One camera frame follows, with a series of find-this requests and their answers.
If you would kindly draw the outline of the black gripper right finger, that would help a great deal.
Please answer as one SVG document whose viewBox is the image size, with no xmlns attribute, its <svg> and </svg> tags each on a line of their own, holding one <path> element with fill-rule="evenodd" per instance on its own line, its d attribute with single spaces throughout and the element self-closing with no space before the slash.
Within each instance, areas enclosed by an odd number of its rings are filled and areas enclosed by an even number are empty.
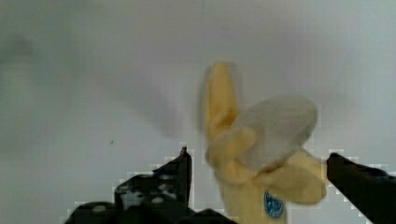
<svg viewBox="0 0 396 224">
<path fill-rule="evenodd" d="M 329 181 L 373 224 L 395 224 L 395 177 L 332 153 L 326 160 Z"/>
</svg>

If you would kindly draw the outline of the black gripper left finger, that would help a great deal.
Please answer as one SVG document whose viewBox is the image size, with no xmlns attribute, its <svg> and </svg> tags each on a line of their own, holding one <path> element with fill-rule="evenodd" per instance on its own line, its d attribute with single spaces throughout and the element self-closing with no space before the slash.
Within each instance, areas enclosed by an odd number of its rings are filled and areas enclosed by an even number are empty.
<svg viewBox="0 0 396 224">
<path fill-rule="evenodd" d="M 183 147 L 152 173 L 118 185 L 112 203 L 84 203 L 64 224 L 237 224 L 212 209 L 189 208 L 191 177 L 191 155 Z"/>
</svg>

